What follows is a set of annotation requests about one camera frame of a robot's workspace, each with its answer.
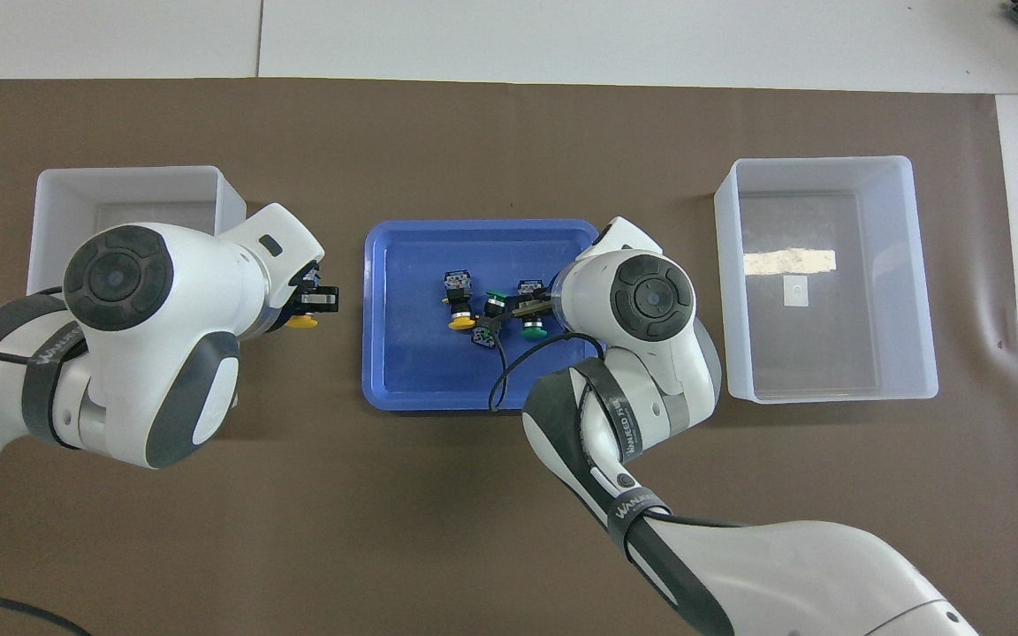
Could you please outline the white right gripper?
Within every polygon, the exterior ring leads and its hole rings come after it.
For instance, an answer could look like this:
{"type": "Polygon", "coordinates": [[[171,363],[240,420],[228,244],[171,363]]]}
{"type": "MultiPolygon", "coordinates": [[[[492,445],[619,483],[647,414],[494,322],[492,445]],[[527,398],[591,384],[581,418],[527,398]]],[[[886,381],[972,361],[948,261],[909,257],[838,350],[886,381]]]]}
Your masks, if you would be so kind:
{"type": "MultiPolygon", "coordinates": [[[[617,216],[600,230],[593,241],[593,256],[622,250],[645,251],[655,256],[663,256],[663,248],[648,235],[625,217],[617,216]]],[[[522,321],[522,334],[548,335],[543,326],[543,317],[552,314],[553,303],[536,299],[488,299],[485,302],[478,326],[490,334],[497,333],[504,323],[522,321]]]]}

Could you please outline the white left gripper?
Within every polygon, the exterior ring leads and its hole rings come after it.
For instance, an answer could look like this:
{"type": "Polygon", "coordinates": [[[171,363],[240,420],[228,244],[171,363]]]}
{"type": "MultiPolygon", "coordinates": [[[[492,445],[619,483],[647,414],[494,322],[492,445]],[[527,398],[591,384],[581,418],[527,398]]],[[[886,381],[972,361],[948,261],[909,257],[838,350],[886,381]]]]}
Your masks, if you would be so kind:
{"type": "MultiPolygon", "coordinates": [[[[257,258],[266,281],[267,305],[283,307],[298,289],[299,279],[323,261],[326,251],[312,230],[284,206],[270,204],[224,233],[226,241],[237,243],[257,258]]],[[[300,314],[336,313],[338,286],[300,286],[300,314]]]]}

